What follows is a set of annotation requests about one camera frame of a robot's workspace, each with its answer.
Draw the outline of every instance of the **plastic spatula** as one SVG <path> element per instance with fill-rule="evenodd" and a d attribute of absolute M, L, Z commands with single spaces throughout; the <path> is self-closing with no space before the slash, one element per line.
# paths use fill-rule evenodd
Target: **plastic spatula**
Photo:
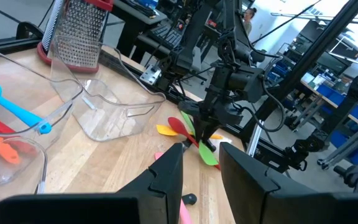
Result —
<path fill-rule="evenodd" d="M 26 125 L 32 127 L 33 125 L 42 121 L 42 118 L 38 117 L 37 115 L 20 108 L 19 106 L 15 105 L 14 103 L 10 102 L 9 100 L 2 97 L 2 88 L 0 87 L 0 105 L 5 107 L 5 109 L 9 110 L 12 114 L 17 116 L 20 120 L 22 120 Z M 50 124 L 43 124 L 40 128 L 41 134 L 47 134 L 52 130 Z"/>
<path fill-rule="evenodd" d="M 190 117 L 185 112 L 180 112 L 183 116 L 183 119 L 186 121 L 187 125 L 190 129 L 194 131 L 193 123 L 191 122 Z M 202 141 L 200 141 L 200 146 L 198 148 L 198 153 L 200 154 L 201 158 L 204 160 L 204 162 L 209 166 L 215 166 L 219 170 L 221 169 L 219 162 L 215 159 L 214 154 L 211 152 L 211 150 L 204 145 Z"/>
<path fill-rule="evenodd" d="M 185 125 L 178 118 L 170 117 L 168 118 L 168 123 L 175 132 L 186 136 L 196 147 L 199 146 L 196 140 L 187 132 Z"/>
<path fill-rule="evenodd" d="M 196 130 L 193 127 L 193 123 L 191 122 L 190 117 L 185 112 L 181 111 L 181 115 L 183 116 L 183 119 L 185 120 L 187 126 L 190 128 L 190 130 L 193 132 L 194 136 L 196 136 Z"/>
<path fill-rule="evenodd" d="M 155 160 L 159 159 L 162 156 L 162 154 L 163 154 L 162 152 L 156 152 L 154 154 Z M 181 220 L 182 224 L 192 224 L 193 223 L 191 221 L 189 211 L 187 210 L 182 199 L 180 199 L 179 215 L 180 215 L 180 220 Z"/>
<path fill-rule="evenodd" d="M 156 125 L 157 131 L 160 134 L 166 135 L 166 136 L 177 136 L 178 133 L 174 130 L 172 130 L 171 127 L 165 126 L 165 125 Z"/>
<path fill-rule="evenodd" d="M 157 131 L 160 134 L 166 135 L 166 136 L 177 136 L 178 133 L 176 133 L 174 130 L 172 130 L 171 127 L 166 126 L 166 125 L 161 125 L 161 124 L 157 124 Z M 211 136 L 211 139 L 223 139 L 223 136 L 218 135 L 218 134 L 213 134 Z"/>
<path fill-rule="evenodd" d="M 0 137 L 0 156 L 11 164 L 20 164 L 21 160 L 16 150 L 9 144 L 3 143 L 4 139 Z"/>
<path fill-rule="evenodd" d="M 15 133 L 15 130 L 13 130 L 6 124 L 0 122 L 0 133 L 4 133 L 4 134 Z M 10 140 L 9 144 L 14 146 L 20 152 L 33 154 L 33 155 L 35 155 L 37 153 L 34 146 L 27 144 L 25 142 L 22 142 L 22 141 Z"/>

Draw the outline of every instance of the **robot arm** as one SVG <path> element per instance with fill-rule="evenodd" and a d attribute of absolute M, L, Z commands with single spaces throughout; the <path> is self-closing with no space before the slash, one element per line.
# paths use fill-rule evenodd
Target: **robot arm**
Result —
<path fill-rule="evenodd" d="M 296 162 L 302 161 L 309 152 L 324 151 L 329 146 L 332 133 L 347 118 L 347 115 L 358 105 L 358 77 L 349 87 L 344 101 L 336 108 L 320 129 L 315 129 L 307 139 L 298 139 L 285 152 Z"/>

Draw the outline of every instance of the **clear plastic container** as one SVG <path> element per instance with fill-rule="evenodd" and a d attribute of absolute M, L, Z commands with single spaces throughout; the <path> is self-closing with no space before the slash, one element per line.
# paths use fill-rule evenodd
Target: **clear plastic container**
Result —
<path fill-rule="evenodd" d="M 45 149 L 60 137 L 74 100 L 83 89 L 73 79 L 51 81 L 3 54 L 0 87 L 3 98 L 40 118 L 29 126 L 0 105 L 0 200 L 41 193 L 47 165 Z M 60 98 L 54 88 L 59 88 L 66 98 Z M 47 124 L 51 130 L 41 134 L 41 127 Z"/>
<path fill-rule="evenodd" d="M 134 77 L 131 80 L 101 64 L 94 74 L 68 70 L 61 72 L 63 70 L 60 68 L 67 62 L 60 57 L 59 50 L 67 50 L 62 43 L 70 42 L 76 46 L 83 45 L 84 49 L 100 49 L 102 43 L 89 41 L 85 44 L 71 37 L 55 36 L 50 49 L 52 79 L 75 78 L 84 88 L 73 110 L 73 116 L 84 132 L 95 141 L 141 133 L 150 117 L 165 101 L 165 95 L 149 91 L 128 69 L 128 75 Z M 57 88 L 57 91 L 65 98 L 63 90 Z"/>
<path fill-rule="evenodd" d="M 0 156 L 0 200 L 18 194 L 41 194 L 44 192 L 47 156 L 40 144 L 26 138 L 7 138 L 1 147 L 22 144 L 29 151 L 17 150 L 20 163 L 12 164 Z"/>
<path fill-rule="evenodd" d="M 67 70 L 66 67 L 55 68 Z M 0 87 L 2 97 L 41 120 L 31 127 L 0 105 L 0 122 L 12 129 L 10 133 L 0 131 L 5 137 L 31 139 L 47 149 L 59 137 L 73 109 L 75 99 L 80 96 L 81 85 L 73 79 L 51 81 L 32 69 L 0 54 Z M 60 98 L 55 88 L 64 94 Z M 40 127 L 49 124 L 52 130 L 41 134 Z"/>

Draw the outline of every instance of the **pink handle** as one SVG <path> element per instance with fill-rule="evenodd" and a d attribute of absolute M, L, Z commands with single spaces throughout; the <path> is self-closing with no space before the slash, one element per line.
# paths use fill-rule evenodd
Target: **pink handle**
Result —
<path fill-rule="evenodd" d="M 162 156 L 162 154 L 163 154 L 162 152 L 156 152 L 154 154 L 155 160 L 159 159 Z M 187 210 L 187 208 L 186 208 L 185 204 L 183 203 L 182 199 L 180 199 L 179 214 L 180 214 L 180 220 L 181 220 L 182 224 L 192 224 L 193 223 L 191 221 L 189 211 Z"/>

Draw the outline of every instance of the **blue measuring spoon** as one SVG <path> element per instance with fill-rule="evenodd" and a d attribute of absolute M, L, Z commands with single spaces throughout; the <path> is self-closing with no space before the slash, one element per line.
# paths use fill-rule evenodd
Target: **blue measuring spoon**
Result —
<path fill-rule="evenodd" d="M 5 107 L 5 109 L 9 110 L 12 114 L 17 116 L 20 120 L 22 120 L 26 125 L 29 127 L 39 123 L 42 121 L 42 118 L 38 117 L 37 115 L 18 107 L 14 103 L 10 102 L 9 100 L 2 97 L 2 88 L 0 87 L 0 105 Z M 41 134 L 47 134 L 52 130 L 50 124 L 43 124 L 40 128 Z"/>

